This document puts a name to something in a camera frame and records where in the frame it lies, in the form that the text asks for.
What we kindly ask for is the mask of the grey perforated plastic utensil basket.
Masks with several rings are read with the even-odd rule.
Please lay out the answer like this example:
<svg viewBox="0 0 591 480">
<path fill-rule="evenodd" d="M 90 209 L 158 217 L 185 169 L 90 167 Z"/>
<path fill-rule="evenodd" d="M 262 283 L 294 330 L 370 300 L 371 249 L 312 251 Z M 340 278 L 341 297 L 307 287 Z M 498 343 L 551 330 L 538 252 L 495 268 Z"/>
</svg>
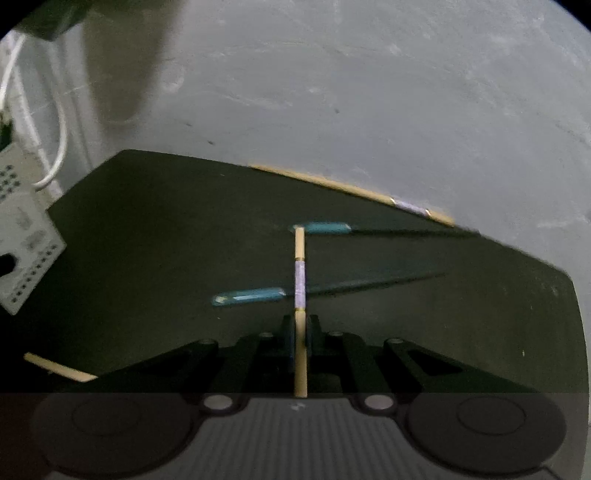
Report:
<svg viewBox="0 0 591 480">
<path fill-rule="evenodd" d="M 1 151 L 1 306 L 17 314 L 65 243 L 22 168 L 12 143 Z"/>
</svg>

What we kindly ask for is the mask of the black table mat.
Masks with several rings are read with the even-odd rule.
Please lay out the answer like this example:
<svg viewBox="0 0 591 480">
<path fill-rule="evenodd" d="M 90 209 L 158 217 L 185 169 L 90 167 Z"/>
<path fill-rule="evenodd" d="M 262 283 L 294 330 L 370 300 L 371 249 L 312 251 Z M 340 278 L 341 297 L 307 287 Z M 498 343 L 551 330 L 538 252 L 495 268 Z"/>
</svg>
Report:
<svg viewBox="0 0 591 480">
<path fill-rule="evenodd" d="M 99 375 L 213 339 L 269 330 L 289 300 L 217 307 L 231 291 L 294 284 L 305 240 L 308 311 L 370 345 L 399 336 L 547 392 L 588 388 L 570 278 L 482 235 L 314 184 L 189 157 L 126 150 L 50 210 L 65 251 L 46 295 L 57 317 L 37 353 Z"/>
</svg>

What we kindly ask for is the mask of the plain bamboo chopstick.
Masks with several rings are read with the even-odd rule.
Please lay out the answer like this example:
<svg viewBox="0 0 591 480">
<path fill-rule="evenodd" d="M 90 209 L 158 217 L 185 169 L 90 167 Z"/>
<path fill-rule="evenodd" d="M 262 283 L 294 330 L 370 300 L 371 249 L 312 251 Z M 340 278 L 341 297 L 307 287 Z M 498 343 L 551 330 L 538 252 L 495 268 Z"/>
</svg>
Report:
<svg viewBox="0 0 591 480">
<path fill-rule="evenodd" d="M 37 366 L 40 367 L 48 372 L 57 374 L 59 376 L 62 376 L 64 378 L 79 382 L 79 383 L 86 383 L 92 380 L 95 380 L 97 378 L 96 375 L 92 375 L 86 372 L 82 372 L 58 363 L 55 363 L 53 361 L 44 359 L 42 357 L 39 357 L 37 355 L 34 355 L 32 353 L 25 353 L 24 354 L 24 360 Z"/>
</svg>

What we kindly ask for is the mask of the teal handled black chopstick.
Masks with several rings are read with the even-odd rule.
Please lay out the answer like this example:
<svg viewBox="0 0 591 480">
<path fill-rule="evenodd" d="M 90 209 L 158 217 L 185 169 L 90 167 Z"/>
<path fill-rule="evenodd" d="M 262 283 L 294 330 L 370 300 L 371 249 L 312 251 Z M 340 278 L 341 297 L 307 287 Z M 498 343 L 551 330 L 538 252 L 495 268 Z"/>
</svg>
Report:
<svg viewBox="0 0 591 480">
<path fill-rule="evenodd" d="M 360 227 L 345 222 L 308 222 L 294 224 L 290 227 L 291 232 L 303 228 L 308 235 L 318 236 L 345 236 L 345 235 L 376 235 L 376 236 L 416 236 L 416 237 L 451 237 L 451 238 L 472 238 L 479 237 L 480 233 L 473 230 L 463 230 L 446 227 L 443 229 L 419 229 L 419 228 L 375 228 Z"/>
<path fill-rule="evenodd" d="M 338 295 L 349 292 L 386 288 L 398 284 L 431 280 L 442 276 L 445 276 L 443 271 L 423 271 L 407 274 L 399 273 L 382 278 L 356 279 L 325 285 L 311 285 L 305 287 L 305 293 L 311 297 Z M 214 307 L 228 307 L 252 303 L 279 302 L 287 298 L 294 298 L 294 288 L 266 287 L 217 293 L 212 296 L 211 305 Z"/>
</svg>

